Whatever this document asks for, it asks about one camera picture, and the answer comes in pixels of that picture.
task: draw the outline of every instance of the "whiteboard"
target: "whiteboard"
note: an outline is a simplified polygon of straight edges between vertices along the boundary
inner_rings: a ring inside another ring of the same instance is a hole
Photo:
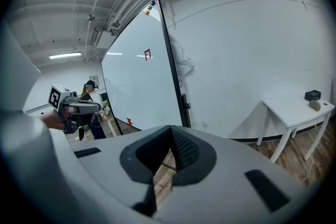
[[[182,125],[158,9],[156,3],[149,15],[140,11],[101,63],[114,116],[142,130]]]

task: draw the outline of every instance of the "red sticker on whiteboard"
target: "red sticker on whiteboard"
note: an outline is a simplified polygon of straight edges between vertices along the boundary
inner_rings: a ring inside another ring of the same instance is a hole
[[[151,49],[145,50],[144,53],[145,53],[145,59],[146,59],[146,61],[147,61],[147,56],[149,56],[149,58],[152,58],[152,56],[151,56]]]
[[[129,125],[131,125],[131,126],[133,126],[132,124],[132,122],[131,122],[131,119],[129,119],[129,118],[126,118],[127,119],[127,123],[129,124]]]

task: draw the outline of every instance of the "white table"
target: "white table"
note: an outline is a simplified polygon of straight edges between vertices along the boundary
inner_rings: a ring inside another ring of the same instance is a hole
[[[299,130],[300,127],[302,127],[304,124],[323,117],[323,124],[319,134],[315,138],[313,145],[310,147],[304,158],[307,160],[310,157],[326,129],[331,111],[335,108],[333,104],[327,101],[318,100],[318,102],[321,104],[320,111],[316,111],[311,108],[309,106],[309,101],[305,100],[304,97],[295,95],[282,95],[275,98],[262,100],[262,103],[266,107],[266,117],[263,130],[260,132],[258,138],[257,145],[261,144],[261,141],[265,136],[266,127],[269,120],[269,110],[272,111],[286,127],[286,132],[282,136],[277,149],[273,153],[271,158],[272,162],[275,162],[281,154],[291,133],[292,138],[294,138],[297,130]]]

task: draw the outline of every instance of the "black whiteboard frame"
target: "black whiteboard frame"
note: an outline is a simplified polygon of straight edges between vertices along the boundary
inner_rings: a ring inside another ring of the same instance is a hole
[[[164,19],[163,11],[162,11],[162,5],[161,5],[160,0],[154,0],[154,1],[155,1],[156,5],[158,6],[158,11],[159,11],[160,20],[161,20],[161,26],[162,26],[162,32],[163,32],[163,37],[164,37],[164,41],[165,41],[165,44],[166,44],[167,55],[168,55],[168,60],[169,60],[170,69],[171,69],[171,73],[172,73],[172,78],[173,78],[173,83],[174,83],[174,89],[175,89],[176,99],[177,99],[177,103],[178,103],[178,107],[179,107],[179,111],[180,111],[180,117],[181,117],[182,126],[184,126],[184,127],[191,127],[190,126],[190,121],[188,121],[188,119],[186,119],[186,117],[185,117],[185,115],[188,114],[188,111],[187,111],[186,107],[183,107],[183,104],[182,104],[182,101],[181,101],[180,84],[178,82],[177,71],[176,71],[175,61],[174,61],[174,56],[173,56],[173,50],[172,50],[172,46],[170,44],[170,39],[169,39],[169,35],[168,35],[167,25],[166,25],[166,22],[165,22],[165,19]],[[119,32],[118,36],[115,38],[115,40],[113,41],[113,43],[118,39],[118,37],[121,35],[121,33],[127,28],[128,24],[130,24],[138,16],[138,14],[145,9],[145,7],[147,7],[148,5],[150,5],[151,2],[152,1],[150,1],[148,4],[146,4],[142,9],[140,9],[134,15],[134,17],[131,20],[129,20],[129,22],[125,25],[125,27],[123,27],[122,30]],[[104,56],[103,56],[103,58],[102,58],[102,60],[100,62],[100,65],[101,65],[103,59],[105,58],[106,53],[111,48],[111,46],[106,50],[106,52],[105,52],[105,54],[104,54]],[[101,65],[101,70],[102,70],[102,74],[103,74],[103,81],[104,81],[104,84],[105,84],[104,71],[103,71],[102,65]],[[117,125],[117,128],[118,128],[120,134],[124,135],[122,133],[120,125],[118,123],[119,119],[114,116],[113,109],[112,109],[110,101],[109,101],[109,107],[111,109],[111,114],[113,116],[114,121],[116,122],[116,125]]]

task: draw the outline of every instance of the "ceiling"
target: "ceiling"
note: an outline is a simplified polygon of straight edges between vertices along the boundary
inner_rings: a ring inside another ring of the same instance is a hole
[[[106,49],[93,47],[92,31],[101,26],[114,35],[148,0],[13,0],[6,20],[33,63],[47,66],[69,61],[99,61]],[[89,22],[93,13],[96,19]],[[50,60],[50,55],[81,52],[81,57]]]

